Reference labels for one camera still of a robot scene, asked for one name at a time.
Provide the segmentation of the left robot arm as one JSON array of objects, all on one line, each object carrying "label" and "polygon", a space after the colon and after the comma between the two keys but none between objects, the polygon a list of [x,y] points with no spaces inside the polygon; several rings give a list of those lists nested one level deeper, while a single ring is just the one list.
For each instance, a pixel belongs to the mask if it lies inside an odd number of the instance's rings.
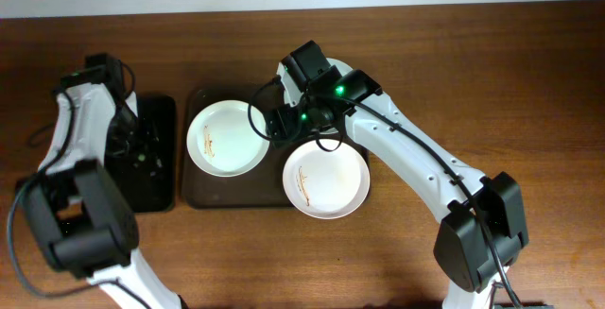
[{"label": "left robot arm", "polygon": [[185,303],[153,272],[139,249],[134,212],[104,167],[110,124],[136,111],[121,83],[94,81],[81,71],[62,79],[51,145],[38,170],[17,190],[8,215],[13,266],[13,219],[23,209],[48,265],[86,280],[122,308],[183,308]]}]

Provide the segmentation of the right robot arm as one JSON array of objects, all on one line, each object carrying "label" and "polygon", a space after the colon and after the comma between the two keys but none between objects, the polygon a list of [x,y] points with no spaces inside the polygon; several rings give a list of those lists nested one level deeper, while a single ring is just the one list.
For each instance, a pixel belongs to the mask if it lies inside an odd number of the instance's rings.
[{"label": "right robot arm", "polygon": [[285,104],[268,115],[274,143],[318,138],[325,130],[365,147],[424,202],[440,227],[433,254],[450,280],[445,308],[492,308],[495,293],[522,303],[507,271],[528,243],[521,188],[507,173],[494,178],[448,153],[408,120],[361,70],[331,60],[283,59],[274,84]]}]

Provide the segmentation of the white plate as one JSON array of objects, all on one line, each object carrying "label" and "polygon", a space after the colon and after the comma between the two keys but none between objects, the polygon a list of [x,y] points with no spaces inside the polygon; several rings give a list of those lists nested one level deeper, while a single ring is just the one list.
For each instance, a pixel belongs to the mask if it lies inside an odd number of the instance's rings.
[{"label": "white plate", "polygon": [[263,114],[247,102],[224,100],[202,109],[186,134],[186,150],[196,167],[228,178],[250,172],[268,153],[269,141],[252,128],[266,129]]},{"label": "white plate", "polygon": [[335,139],[321,139],[307,142],[290,154],[282,183],[288,200],[300,212],[318,219],[337,219],[365,202],[371,177],[358,150]]}]

